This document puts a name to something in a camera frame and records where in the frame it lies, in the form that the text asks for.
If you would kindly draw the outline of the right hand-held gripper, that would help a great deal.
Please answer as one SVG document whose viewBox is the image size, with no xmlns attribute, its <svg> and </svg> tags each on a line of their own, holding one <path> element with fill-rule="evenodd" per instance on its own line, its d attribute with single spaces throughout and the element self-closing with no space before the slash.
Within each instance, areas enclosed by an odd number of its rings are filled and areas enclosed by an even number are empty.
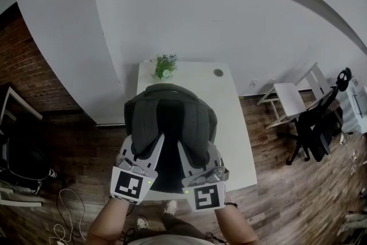
<svg viewBox="0 0 367 245">
<path fill-rule="evenodd" d="M 208 142 L 209 161 L 205 165 L 194 164 L 181 142 L 177 142 L 179 157 L 185 178 L 183 192 L 194 212 L 210 211 L 225 206 L 227 169 L 223 166 L 220 152 Z"/>
</svg>

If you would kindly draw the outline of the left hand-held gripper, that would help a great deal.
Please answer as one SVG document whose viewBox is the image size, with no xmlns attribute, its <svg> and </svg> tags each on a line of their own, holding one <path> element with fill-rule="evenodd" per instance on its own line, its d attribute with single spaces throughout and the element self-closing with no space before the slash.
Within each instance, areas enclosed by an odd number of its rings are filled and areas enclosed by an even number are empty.
<svg viewBox="0 0 367 245">
<path fill-rule="evenodd" d="M 155 171 L 165 141 L 164 133 L 134 161 L 132 136 L 123 141 L 112 169 L 110 194 L 130 204 L 140 204 L 158 177 Z"/>
</svg>

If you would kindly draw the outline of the dark grey backpack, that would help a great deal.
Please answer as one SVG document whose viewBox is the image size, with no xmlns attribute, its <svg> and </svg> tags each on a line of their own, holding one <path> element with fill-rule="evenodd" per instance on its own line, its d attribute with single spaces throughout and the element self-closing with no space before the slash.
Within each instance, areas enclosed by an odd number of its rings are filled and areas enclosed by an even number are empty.
<svg viewBox="0 0 367 245">
<path fill-rule="evenodd" d="M 148 146 L 164 133 L 165 138 L 177 136 L 174 144 L 181 142 L 194 164 L 205 165 L 209 161 L 208 142 L 214 144 L 217 117 L 214 110 L 196 94 L 175 84 L 155 84 L 132 98 L 124 105 L 126 134 L 132 136 L 134 161 Z M 173 191 L 178 180 L 163 180 L 163 186 L 152 189 L 163 193 Z"/>
</svg>

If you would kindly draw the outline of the person's right forearm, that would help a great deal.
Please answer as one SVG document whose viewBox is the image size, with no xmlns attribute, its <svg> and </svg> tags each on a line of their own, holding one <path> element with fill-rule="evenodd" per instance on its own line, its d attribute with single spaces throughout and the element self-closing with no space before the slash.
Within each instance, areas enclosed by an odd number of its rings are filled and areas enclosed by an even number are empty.
<svg viewBox="0 0 367 245">
<path fill-rule="evenodd" d="M 214 212 L 221 233 L 229 245 L 261 245 L 257 234 L 243 218 L 239 209 L 225 206 Z"/>
</svg>

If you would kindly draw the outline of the person's left forearm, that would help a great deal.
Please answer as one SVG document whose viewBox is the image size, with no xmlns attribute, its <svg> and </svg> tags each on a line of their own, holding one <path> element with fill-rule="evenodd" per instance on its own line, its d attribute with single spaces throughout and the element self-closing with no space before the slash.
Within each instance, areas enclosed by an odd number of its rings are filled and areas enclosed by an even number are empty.
<svg viewBox="0 0 367 245">
<path fill-rule="evenodd" d="M 91 224 L 85 245 L 115 245 L 124 227 L 130 203 L 111 198 Z"/>
</svg>

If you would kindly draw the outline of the person's right shoe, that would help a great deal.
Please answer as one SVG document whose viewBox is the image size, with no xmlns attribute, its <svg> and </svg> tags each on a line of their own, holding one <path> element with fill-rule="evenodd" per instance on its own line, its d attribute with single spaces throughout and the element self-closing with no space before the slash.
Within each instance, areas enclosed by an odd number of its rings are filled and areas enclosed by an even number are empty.
<svg viewBox="0 0 367 245">
<path fill-rule="evenodd" d="M 168 200 L 165 204 L 163 213 L 174 216 L 177 211 L 177 201 L 176 200 Z"/>
</svg>

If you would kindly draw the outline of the person's shoe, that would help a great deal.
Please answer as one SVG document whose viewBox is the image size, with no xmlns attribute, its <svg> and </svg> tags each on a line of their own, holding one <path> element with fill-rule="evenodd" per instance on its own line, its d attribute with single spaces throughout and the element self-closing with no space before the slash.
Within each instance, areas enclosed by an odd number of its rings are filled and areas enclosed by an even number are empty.
<svg viewBox="0 0 367 245">
<path fill-rule="evenodd" d="M 174 216 L 177 211 L 177 201 L 176 200 L 168 200 L 165 204 L 163 213 Z"/>
<path fill-rule="evenodd" d="M 146 229 L 149 227 L 147 220 L 143 216 L 136 218 L 136 226 L 138 230 Z"/>
</svg>

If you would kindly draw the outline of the person's legs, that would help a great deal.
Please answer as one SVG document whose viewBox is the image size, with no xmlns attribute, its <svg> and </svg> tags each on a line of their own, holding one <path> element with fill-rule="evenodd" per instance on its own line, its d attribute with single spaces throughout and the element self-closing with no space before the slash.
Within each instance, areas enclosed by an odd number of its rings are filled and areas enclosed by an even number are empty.
<svg viewBox="0 0 367 245">
<path fill-rule="evenodd" d="M 128 237 L 127 243 L 129 244 L 136 240 L 161 235 L 179 235 L 202 240 L 206 239 L 205 234 L 200 232 L 196 227 L 181 219 L 176 218 L 172 214 L 163 213 L 161 216 L 161 222 L 165 227 L 164 231 L 154 231 L 148 228 L 142 228 L 141 230 L 137 231 L 133 237 Z"/>
</svg>

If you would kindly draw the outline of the person's left shoe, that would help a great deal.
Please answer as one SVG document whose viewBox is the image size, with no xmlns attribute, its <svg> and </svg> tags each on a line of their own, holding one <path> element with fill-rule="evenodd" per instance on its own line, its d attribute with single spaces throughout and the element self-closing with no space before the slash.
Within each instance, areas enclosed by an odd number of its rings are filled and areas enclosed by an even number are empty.
<svg viewBox="0 0 367 245">
<path fill-rule="evenodd" d="M 138 230 L 146 229 L 149 227 L 147 220 L 143 216 L 136 218 L 136 226 Z"/>
</svg>

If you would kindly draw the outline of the white table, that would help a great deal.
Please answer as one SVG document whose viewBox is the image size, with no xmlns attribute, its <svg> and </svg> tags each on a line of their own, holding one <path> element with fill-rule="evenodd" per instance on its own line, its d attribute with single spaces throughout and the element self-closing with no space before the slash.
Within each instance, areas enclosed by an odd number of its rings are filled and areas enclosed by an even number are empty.
<svg viewBox="0 0 367 245">
<path fill-rule="evenodd" d="M 221 70 L 223 75 L 216 76 L 214 74 L 216 69 Z M 154 62 L 145 61 L 139 64 L 137 94 L 148 86 L 159 83 L 151 75 L 154 70 Z M 227 192 L 256 185 L 257 176 L 248 130 L 229 66 L 225 63 L 178 62 L 172 79 L 163 83 L 172 83 L 190 90 L 216 113 L 217 130 L 214 144 L 229 170 L 229 180 L 226 181 Z M 147 201 L 185 198 L 181 183 L 184 174 L 177 143 L 173 147 L 177 136 L 165 139 L 167 141 L 157 165 L 159 176 L 154 185 L 160 185 L 159 187 L 167 185 L 162 181 L 162 175 L 163 180 L 171 182 L 175 178 L 178 183 L 174 184 L 172 192 L 177 190 L 180 193 L 161 193 L 152 189 L 145 197 Z M 169 173 L 170 168 L 174 168 L 178 175 Z"/>
</svg>

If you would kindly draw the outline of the person's white shirt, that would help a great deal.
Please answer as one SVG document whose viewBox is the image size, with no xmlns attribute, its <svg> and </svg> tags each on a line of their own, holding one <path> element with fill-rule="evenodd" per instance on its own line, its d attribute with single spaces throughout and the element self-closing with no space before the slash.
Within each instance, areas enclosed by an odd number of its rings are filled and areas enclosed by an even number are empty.
<svg viewBox="0 0 367 245">
<path fill-rule="evenodd" d="M 181 235 L 158 235 L 138 239 L 128 245 L 215 245 L 207 240 Z"/>
</svg>

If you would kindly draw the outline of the green potted plant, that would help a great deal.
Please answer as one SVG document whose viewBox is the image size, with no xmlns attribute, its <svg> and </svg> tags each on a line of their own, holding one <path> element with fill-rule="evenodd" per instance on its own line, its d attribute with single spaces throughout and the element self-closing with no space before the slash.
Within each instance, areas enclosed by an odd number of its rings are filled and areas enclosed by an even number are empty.
<svg viewBox="0 0 367 245">
<path fill-rule="evenodd" d="M 158 55 L 155 58 L 155 69 L 151 76 L 155 80 L 168 81 L 177 70 L 177 55 Z"/>
</svg>

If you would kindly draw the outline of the white side desk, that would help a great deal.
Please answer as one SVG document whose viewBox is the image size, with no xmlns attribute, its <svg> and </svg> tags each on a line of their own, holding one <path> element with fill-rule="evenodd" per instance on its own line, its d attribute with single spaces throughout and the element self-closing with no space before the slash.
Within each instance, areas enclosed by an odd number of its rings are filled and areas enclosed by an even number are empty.
<svg viewBox="0 0 367 245">
<path fill-rule="evenodd" d="M 312 104 L 307 106 L 298 90 L 298 85 L 306 80 L 315 97 Z M 296 119 L 301 113 L 316 106 L 332 92 L 324 74 L 317 63 L 303 74 L 296 83 L 275 83 L 270 90 L 258 101 L 258 105 L 270 104 L 276 119 L 266 129 L 283 125 Z"/>
</svg>

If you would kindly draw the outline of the black office chair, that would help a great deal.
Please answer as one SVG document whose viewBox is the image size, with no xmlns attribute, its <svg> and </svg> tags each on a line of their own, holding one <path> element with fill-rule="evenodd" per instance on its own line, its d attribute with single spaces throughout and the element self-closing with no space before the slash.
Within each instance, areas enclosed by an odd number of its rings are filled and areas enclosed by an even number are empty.
<svg viewBox="0 0 367 245">
<path fill-rule="evenodd" d="M 316 107 L 306 110 L 298 119 L 293 119 L 297 134 L 277 133 L 278 138 L 289 138 L 296 141 L 295 151 L 291 158 L 286 160 L 287 165 L 292 165 L 300 149 L 306 153 L 305 161 L 310 160 L 310 154 L 320 162 L 324 155 L 330 154 L 329 144 L 332 135 L 324 135 L 327 129 L 326 111 L 335 100 L 339 91 L 344 92 L 352 78 L 351 70 L 346 67 L 337 77 L 335 86 L 325 102 L 319 102 Z"/>
</svg>

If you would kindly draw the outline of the white narrow desk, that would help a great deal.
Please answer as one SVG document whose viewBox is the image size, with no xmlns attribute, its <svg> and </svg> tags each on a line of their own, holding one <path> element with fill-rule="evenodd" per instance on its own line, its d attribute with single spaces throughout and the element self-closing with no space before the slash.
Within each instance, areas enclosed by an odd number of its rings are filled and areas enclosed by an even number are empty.
<svg viewBox="0 0 367 245">
<path fill-rule="evenodd" d="M 13 98 L 26 111 L 34 115 L 37 119 L 42 120 L 43 116 L 36 111 L 30 104 L 15 92 L 10 85 L 0 85 L 0 126 L 2 126 L 4 116 L 8 116 L 11 120 L 16 121 L 17 118 L 6 108 L 7 102 Z"/>
</svg>

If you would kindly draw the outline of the white laptop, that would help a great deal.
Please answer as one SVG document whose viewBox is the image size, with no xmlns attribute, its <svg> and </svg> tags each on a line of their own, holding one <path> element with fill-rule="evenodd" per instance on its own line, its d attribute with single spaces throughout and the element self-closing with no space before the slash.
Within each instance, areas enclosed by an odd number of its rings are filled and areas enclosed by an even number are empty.
<svg viewBox="0 0 367 245">
<path fill-rule="evenodd" d="M 352 102 L 353 102 L 356 114 L 359 115 L 361 118 L 363 118 L 364 115 L 363 115 L 361 107 L 358 103 L 358 96 L 356 94 L 352 95 Z"/>
</svg>

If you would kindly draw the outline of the white furniture frame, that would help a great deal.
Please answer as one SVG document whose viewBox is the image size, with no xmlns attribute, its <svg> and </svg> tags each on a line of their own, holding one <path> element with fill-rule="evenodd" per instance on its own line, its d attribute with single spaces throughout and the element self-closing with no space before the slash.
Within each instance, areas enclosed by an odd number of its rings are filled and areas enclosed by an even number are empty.
<svg viewBox="0 0 367 245">
<path fill-rule="evenodd" d="M 9 195 L 14 193 L 12 189 L 0 187 L 0 205 L 10 206 L 10 207 L 42 207 L 42 202 L 4 200 L 1 198 L 1 192 L 7 193 Z"/>
</svg>

